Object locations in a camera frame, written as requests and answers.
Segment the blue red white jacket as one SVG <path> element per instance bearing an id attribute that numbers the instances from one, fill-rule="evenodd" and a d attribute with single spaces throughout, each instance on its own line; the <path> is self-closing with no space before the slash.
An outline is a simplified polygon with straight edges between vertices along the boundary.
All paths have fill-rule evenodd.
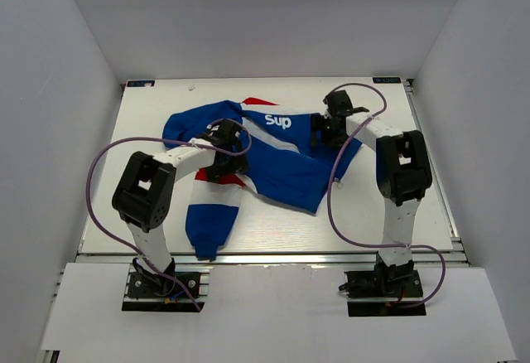
<path id="1" fill-rule="evenodd" d="M 242 191 L 316 214 L 331 175 L 340 179 L 361 147 L 353 140 L 344 152 L 323 143 L 311 146 L 311 114 L 257 98 L 224 100 L 173 114 L 162 137 L 189 142 L 218 119 L 233 119 L 249 133 L 243 137 L 248 170 L 210 182 L 195 174 L 185 232 L 197 259 L 215 259 L 238 216 Z"/>

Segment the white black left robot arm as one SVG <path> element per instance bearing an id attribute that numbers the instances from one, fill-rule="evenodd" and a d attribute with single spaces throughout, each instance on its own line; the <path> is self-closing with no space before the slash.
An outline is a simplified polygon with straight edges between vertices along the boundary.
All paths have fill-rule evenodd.
<path id="1" fill-rule="evenodd" d="M 135 152 L 118 182 L 112 207 L 131 230 L 139 249 L 137 268 L 148 273 L 146 284 L 165 296 L 175 286 L 174 260 L 166 244 L 163 222 L 174 185 L 195 176 L 186 216 L 187 233 L 200 259 L 214 259 L 239 212 L 252 145 L 240 123 L 222 119 L 188 142 L 167 140 L 169 150 L 154 156 Z"/>

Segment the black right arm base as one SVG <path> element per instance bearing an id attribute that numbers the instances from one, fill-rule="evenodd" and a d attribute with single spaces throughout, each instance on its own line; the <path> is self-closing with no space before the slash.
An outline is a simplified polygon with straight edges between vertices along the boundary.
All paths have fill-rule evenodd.
<path id="1" fill-rule="evenodd" d="M 386 265 L 380 256 L 370 270 L 344 273 L 338 291 L 347 297 L 350 317 L 424 317 L 423 288 L 414 262 Z"/>

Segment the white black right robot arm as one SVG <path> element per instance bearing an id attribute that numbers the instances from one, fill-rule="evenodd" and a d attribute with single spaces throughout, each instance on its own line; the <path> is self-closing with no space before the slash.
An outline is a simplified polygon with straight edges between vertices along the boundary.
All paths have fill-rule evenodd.
<path id="1" fill-rule="evenodd" d="M 355 108 L 343 90 L 329 93 L 323 102 L 326 112 L 311 116 L 313 148 L 342 148 L 354 138 L 375 152 L 376 183 L 384 199 L 378 260 L 386 267 L 375 273 L 373 283 L 381 294 L 391 296 L 404 284 L 397 268 L 412 262 L 417 209 L 432 184 L 425 139 L 418 130 L 402 131 L 366 108 Z"/>

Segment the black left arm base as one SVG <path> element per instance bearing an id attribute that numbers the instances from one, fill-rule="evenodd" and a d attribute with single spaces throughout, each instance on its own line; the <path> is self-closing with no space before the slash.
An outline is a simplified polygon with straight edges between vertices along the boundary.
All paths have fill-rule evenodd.
<path id="1" fill-rule="evenodd" d="M 208 293 L 209 275 L 201 271 L 173 271 L 161 277 L 133 259 L 124 289 L 123 312 L 193 312 L 202 309 Z"/>

